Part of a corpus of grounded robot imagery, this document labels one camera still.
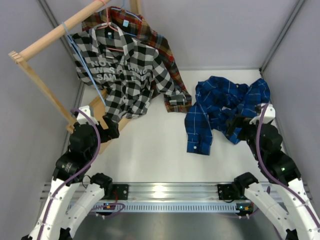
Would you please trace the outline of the blue plaid shirt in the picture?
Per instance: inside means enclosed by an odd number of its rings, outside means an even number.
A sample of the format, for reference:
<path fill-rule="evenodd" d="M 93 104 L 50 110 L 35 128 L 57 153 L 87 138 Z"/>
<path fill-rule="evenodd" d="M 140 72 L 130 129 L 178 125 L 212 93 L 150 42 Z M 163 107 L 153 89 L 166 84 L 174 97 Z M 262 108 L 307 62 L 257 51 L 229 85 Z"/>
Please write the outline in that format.
<path fill-rule="evenodd" d="M 255 107 L 270 101 L 267 82 L 259 78 L 251 85 L 234 83 L 227 78 L 211 76 L 195 88 L 194 105 L 185 120 L 187 153 L 210 155 L 213 130 L 227 135 L 227 122 L 237 115 L 253 118 Z"/>

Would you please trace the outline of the light blue wire hanger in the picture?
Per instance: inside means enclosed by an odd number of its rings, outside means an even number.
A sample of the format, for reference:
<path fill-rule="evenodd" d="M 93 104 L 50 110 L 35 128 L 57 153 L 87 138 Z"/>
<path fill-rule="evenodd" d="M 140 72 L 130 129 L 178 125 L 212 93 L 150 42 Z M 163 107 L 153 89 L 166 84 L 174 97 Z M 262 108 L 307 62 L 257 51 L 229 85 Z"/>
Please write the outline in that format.
<path fill-rule="evenodd" d="M 65 34 L 66 34 L 66 39 L 67 39 L 70 47 L 73 49 L 74 53 L 79 57 L 79 60 L 81 62 L 82 67 L 85 69 L 85 71 L 88 74 L 88 77 L 91 80 L 93 86 L 95 87 L 95 89 L 96 89 L 96 91 L 97 91 L 97 93 L 98 93 L 103 105 L 106 107 L 107 105 L 106 105 L 106 102 L 105 102 L 105 98 L 102 96 L 102 94 L 101 94 L 101 92 L 100 92 L 100 90 L 99 90 L 99 88 L 98 88 L 98 86 L 97 86 L 97 84 L 96 84 L 96 82 L 95 82 L 95 80 L 94 80 L 94 78 L 93 78 L 88 66 L 87 66 L 87 63 L 86 63 L 85 59 L 81 55 L 81 51 L 80 51 L 79 47 L 77 46 L 77 44 L 75 43 L 75 41 L 71 37 L 71 35 L 70 35 L 69 31 L 68 31 L 68 28 L 67 28 L 67 26 L 65 25 L 65 23 L 63 21 L 61 22 L 61 25 L 64 27 Z"/>

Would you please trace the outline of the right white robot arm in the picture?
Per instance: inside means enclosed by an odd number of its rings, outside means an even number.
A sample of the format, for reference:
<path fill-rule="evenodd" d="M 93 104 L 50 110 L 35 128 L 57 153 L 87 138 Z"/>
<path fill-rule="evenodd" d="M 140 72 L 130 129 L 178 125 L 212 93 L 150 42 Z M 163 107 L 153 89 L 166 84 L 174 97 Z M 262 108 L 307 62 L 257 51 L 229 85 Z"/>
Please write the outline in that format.
<path fill-rule="evenodd" d="M 237 138 L 248 144 L 258 168 L 283 204 L 276 202 L 250 172 L 234 179 L 233 194 L 254 203 L 282 240 L 318 240 L 320 218 L 312 206 L 295 162 L 282 151 L 282 136 L 270 122 L 260 124 L 251 123 L 250 120 L 249 117 L 237 115 L 227 122 L 227 134 L 240 128 Z"/>

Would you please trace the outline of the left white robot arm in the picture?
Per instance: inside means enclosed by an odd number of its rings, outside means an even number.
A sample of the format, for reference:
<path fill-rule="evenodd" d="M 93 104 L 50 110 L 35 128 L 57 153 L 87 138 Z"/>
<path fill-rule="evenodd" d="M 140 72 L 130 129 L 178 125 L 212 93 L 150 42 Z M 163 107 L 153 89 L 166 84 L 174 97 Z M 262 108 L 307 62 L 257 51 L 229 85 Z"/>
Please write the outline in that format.
<path fill-rule="evenodd" d="M 92 119 L 74 125 L 68 149 L 55 164 L 42 213 L 33 230 L 23 236 L 24 240 L 72 240 L 94 205 L 113 195 L 112 178 L 96 173 L 90 178 L 81 197 L 69 206 L 86 172 L 97 158 L 101 144 L 120 135 L 118 124 L 107 117 L 103 120 L 107 129 Z"/>

